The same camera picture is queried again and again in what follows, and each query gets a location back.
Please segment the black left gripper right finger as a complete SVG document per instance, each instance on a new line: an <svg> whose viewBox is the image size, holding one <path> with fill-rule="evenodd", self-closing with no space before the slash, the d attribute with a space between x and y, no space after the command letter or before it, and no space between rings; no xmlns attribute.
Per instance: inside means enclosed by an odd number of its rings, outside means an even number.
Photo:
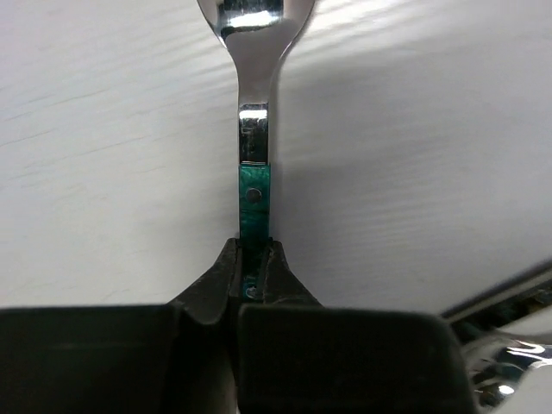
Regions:
<svg viewBox="0 0 552 414"><path fill-rule="evenodd" d="M237 320L243 413L472 413L450 327L415 312L322 307L273 242L263 299Z"/></svg>

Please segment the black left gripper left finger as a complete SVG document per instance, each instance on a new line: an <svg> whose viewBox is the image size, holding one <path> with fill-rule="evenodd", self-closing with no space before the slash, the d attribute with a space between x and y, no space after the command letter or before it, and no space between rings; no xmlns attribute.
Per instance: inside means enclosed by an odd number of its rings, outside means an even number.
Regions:
<svg viewBox="0 0 552 414"><path fill-rule="evenodd" d="M165 304L1 311L4 413L234 413L223 317L237 243Z"/></svg>

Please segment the black handled fork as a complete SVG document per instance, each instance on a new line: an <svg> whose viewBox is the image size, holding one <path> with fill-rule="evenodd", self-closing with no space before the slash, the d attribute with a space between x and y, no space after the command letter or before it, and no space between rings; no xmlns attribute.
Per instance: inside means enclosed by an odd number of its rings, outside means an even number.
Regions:
<svg viewBox="0 0 552 414"><path fill-rule="evenodd" d="M551 261L546 260L442 313L462 344L551 306Z"/></svg>

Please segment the teal handled spoon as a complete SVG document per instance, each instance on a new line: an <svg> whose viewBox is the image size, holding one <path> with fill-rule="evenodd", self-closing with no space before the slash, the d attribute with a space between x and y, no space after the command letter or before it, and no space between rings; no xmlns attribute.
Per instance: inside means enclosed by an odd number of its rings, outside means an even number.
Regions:
<svg viewBox="0 0 552 414"><path fill-rule="evenodd" d="M306 26L312 1L201 1L213 34L229 53L238 81L240 295L260 296L269 243L270 97L281 62Z"/></svg>

